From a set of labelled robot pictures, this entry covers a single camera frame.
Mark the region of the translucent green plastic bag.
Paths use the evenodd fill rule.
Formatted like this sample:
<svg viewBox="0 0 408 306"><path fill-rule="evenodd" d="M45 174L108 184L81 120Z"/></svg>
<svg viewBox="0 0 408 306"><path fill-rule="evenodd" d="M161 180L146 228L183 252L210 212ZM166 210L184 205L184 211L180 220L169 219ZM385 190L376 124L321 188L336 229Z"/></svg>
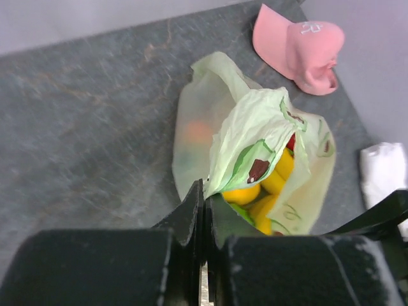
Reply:
<svg viewBox="0 0 408 306"><path fill-rule="evenodd" d="M321 213L336 160L325 119L295 108L284 87L262 88L222 52L201 58L192 70L178 100L173 144L179 197L185 198L199 179L206 198L261 185L295 134L293 171L266 216L272 234L308 234Z"/></svg>

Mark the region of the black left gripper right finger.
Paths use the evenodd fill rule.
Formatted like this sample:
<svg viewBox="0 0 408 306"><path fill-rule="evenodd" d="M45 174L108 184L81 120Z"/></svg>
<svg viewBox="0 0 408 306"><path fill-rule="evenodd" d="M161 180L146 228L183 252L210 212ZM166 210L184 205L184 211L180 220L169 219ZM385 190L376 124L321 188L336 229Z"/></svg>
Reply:
<svg viewBox="0 0 408 306"><path fill-rule="evenodd" d="M210 301L215 305L236 305L233 248L240 238L259 238L264 234L250 225L220 194L205 200L204 221Z"/></svg>

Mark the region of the yellow fake banana bunch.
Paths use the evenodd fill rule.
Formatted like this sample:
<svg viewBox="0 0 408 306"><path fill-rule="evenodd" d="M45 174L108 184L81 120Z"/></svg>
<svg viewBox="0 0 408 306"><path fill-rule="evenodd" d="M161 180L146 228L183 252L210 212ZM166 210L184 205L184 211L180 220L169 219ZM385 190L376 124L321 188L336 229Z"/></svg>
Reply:
<svg viewBox="0 0 408 306"><path fill-rule="evenodd" d="M266 215L275 206L276 200L291 175L293 168L294 158L291 151L285 148L271 174L261 182L261 187L268 195L255 202L249 209L249 215L254 226L266 235L273 233L272 220Z"/></svg>

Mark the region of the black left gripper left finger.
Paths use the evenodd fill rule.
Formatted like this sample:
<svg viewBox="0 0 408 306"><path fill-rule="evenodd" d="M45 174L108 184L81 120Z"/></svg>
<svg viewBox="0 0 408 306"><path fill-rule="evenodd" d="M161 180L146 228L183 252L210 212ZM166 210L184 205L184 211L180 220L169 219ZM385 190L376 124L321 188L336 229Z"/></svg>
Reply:
<svg viewBox="0 0 408 306"><path fill-rule="evenodd" d="M199 305L203 251L203 181L190 187L182 203L153 228L166 230L171 242L164 261L158 305Z"/></svg>

